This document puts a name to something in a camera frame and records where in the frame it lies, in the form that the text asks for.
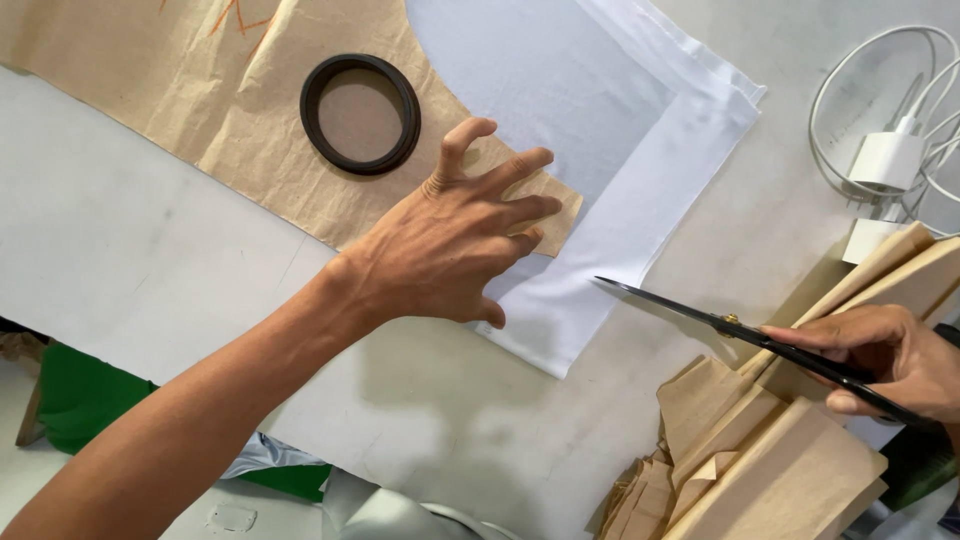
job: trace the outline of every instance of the scissor pivot screw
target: scissor pivot screw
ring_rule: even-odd
[[[732,323],[732,324],[735,324],[735,325],[740,324],[740,319],[736,316],[736,313],[731,313],[730,315],[724,315],[724,316],[722,316],[722,317],[720,317],[720,318],[723,319],[723,320],[725,320],[725,321],[727,321],[728,323]],[[730,335],[730,334],[728,334],[728,333],[726,333],[726,332],[723,332],[723,331],[717,331],[717,333],[719,333],[722,337],[733,338],[732,335]]]

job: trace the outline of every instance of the black scissors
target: black scissors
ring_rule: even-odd
[[[672,309],[681,315],[686,315],[687,317],[696,319],[702,323],[706,323],[712,326],[717,333],[724,337],[736,337],[746,341],[747,343],[752,343],[762,349],[776,353],[777,356],[782,356],[804,368],[805,370],[815,373],[826,380],[834,382],[842,388],[850,390],[854,396],[882,410],[894,420],[903,422],[908,426],[914,426],[922,429],[928,429],[937,425],[936,421],[923,417],[916,412],[913,412],[902,405],[892,402],[880,394],[877,394],[873,388],[867,386],[867,384],[875,382],[874,375],[869,371],[858,370],[847,364],[834,362],[828,358],[824,358],[823,356],[814,355],[813,353],[804,351],[803,349],[798,349],[793,345],[780,343],[762,331],[740,323],[740,321],[737,320],[736,315],[726,315],[721,317],[712,313],[704,313],[699,309],[684,306],[683,304],[679,304],[672,300],[667,300],[661,296],[657,296],[656,294],[649,293],[636,287],[631,287],[621,282],[615,282],[614,280],[601,278],[600,276],[595,276],[595,278],[611,285],[618,286],[631,294],[636,294],[640,298],[645,298],[655,304]]]

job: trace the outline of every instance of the black rubber ring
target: black rubber ring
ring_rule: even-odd
[[[400,139],[383,157],[372,161],[351,160],[337,152],[320,127],[320,96],[326,85],[340,73],[350,69],[367,69],[379,73],[396,87],[403,103]],[[300,121],[310,142],[335,166],[358,175],[373,176],[388,173],[401,166],[414,152],[420,138],[420,102],[410,81],[389,62],[373,55],[346,54],[326,59],[310,73],[300,92]]]

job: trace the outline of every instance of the scissor handle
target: scissor handle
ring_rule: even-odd
[[[835,382],[842,388],[850,390],[854,396],[860,398],[868,405],[876,407],[907,426],[929,430],[939,424],[935,420],[921,416],[903,405],[883,397],[873,388],[867,386],[867,383],[875,380],[873,374],[868,371],[861,371],[847,364],[834,362],[829,358],[815,355],[809,351],[804,351],[793,345],[780,343],[773,339],[766,341],[762,347],[830,382]]]

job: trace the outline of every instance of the table surface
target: table surface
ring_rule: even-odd
[[[841,196],[810,154],[815,92],[867,37],[908,23],[960,36],[960,14],[953,0],[656,4],[769,93],[644,285],[744,321],[789,324],[849,271],[839,262],[845,237],[870,211]],[[891,120],[929,53],[921,37],[897,38],[837,80],[823,137],[841,162]],[[102,114],[8,70],[0,165],[0,315],[159,383],[259,321],[333,255]],[[695,323],[621,304],[559,381],[457,325],[404,319],[332,361],[261,428],[528,539],[588,538],[613,479],[654,450],[657,387],[697,355],[736,363],[751,353]]]

